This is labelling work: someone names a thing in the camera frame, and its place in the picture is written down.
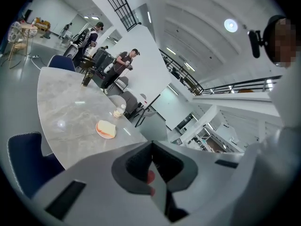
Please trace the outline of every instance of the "dark blue chair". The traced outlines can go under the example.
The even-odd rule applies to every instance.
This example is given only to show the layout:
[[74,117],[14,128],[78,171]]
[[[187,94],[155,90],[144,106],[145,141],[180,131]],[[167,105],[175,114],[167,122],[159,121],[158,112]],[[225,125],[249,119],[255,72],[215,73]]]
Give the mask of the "dark blue chair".
[[61,55],[54,55],[49,61],[48,67],[75,72],[75,67],[72,59]]
[[29,198],[50,179],[64,171],[53,154],[43,156],[39,132],[16,135],[8,140],[8,158],[20,190]]

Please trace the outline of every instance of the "backpack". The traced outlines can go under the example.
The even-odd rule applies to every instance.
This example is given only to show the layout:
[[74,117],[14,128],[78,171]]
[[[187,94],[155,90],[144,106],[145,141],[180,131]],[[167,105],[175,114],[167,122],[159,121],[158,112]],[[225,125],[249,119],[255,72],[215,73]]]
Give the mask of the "backpack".
[[74,37],[73,44],[77,44],[78,48],[83,48],[87,45],[90,35],[92,33],[97,33],[96,31],[90,31],[90,29],[85,29],[81,34]]

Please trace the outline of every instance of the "black railing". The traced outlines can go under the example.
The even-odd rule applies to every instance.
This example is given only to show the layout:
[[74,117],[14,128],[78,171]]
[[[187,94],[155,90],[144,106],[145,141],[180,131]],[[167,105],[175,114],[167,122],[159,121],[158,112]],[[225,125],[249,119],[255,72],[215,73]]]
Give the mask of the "black railing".
[[161,55],[164,59],[166,67],[170,73],[176,77],[187,89],[194,95],[201,95],[203,88],[201,85],[184,69],[183,66],[179,65],[166,53],[160,50]]
[[201,95],[270,91],[273,89],[274,85],[280,78],[281,75],[251,81],[243,81],[228,85],[221,85],[205,89],[204,91],[202,91]]
[[127,31],[131,30],[137,25],[134,14],[127,2],[127,0],[108,0],[118,17],[122,21]]

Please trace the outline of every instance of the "gray floor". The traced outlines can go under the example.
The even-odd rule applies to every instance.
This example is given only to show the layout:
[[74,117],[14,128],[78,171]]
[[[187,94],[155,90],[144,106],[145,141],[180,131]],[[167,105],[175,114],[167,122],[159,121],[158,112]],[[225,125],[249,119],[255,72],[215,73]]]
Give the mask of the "gray floor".
[[[30,50],[30,57],[33,55],[40,56],[40,58],[33,60],[39,68],[46,66],[53,55],[62,54],[62,51],[40,44],[33,44],[32,49],[29,48]],[[21,61],[19,65],[9,69],[7,58],[8,55],[5,55],[0,61],[0,64],[2,64],[0,67],[0,86],[2,90],[0,95],[0,163],[7,177],[11,182],[14,182],[7,155],[7,141],[10,137],[30,131],[39,131],[42,134],[41,149],[43,154],[47,155],[51,153],[51,150],[43,135],[37,107],[37,85],[40,70],[31,62],[30,58],[25,59],[21,54],[14,55],[11,61],[11,66]],[[102,79],[98,76],[95,76],[93,80],[99,86],[102,83]],[[109,92],[109,95],[118,94],[119,90],[116,87]],[[138,129],[148,140],[165,140],[167,138],[165,121],[158,115],[145,119]]]

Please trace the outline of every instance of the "round ceiling light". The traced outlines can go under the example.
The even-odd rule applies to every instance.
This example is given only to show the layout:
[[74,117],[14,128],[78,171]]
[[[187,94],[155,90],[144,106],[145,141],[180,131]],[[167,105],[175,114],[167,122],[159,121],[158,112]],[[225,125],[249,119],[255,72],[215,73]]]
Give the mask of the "round ceiling light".
[[238,25],[233,19],[226,19],[224,25],[229,32],[236,32],[238,29]]

